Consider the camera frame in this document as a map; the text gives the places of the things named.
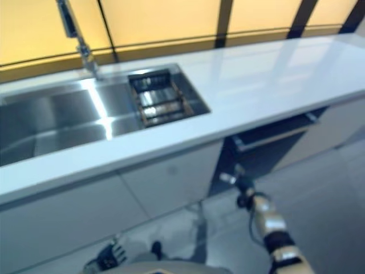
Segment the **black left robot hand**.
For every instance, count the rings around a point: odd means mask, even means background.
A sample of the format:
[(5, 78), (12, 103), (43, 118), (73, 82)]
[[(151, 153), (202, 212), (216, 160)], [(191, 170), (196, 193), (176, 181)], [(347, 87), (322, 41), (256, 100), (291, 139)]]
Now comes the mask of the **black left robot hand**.
[(97, 261), (102, 271), (116, 268), (127, 260), (126, 251), (119, 240), (118, 236), (113, 237), (111, 242), (99, 252)]

